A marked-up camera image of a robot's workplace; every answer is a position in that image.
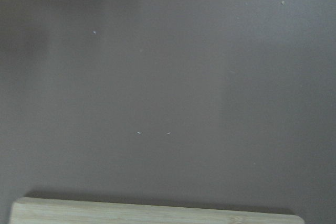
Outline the bamboo cutting board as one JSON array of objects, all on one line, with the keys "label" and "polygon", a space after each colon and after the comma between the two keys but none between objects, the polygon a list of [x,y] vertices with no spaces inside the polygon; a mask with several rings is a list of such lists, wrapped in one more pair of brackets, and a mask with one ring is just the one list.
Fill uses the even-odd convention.
[{"label": "bamboo cutting board", "polygon": [[295,215],[22,197],[9,223],[304,223]]}]

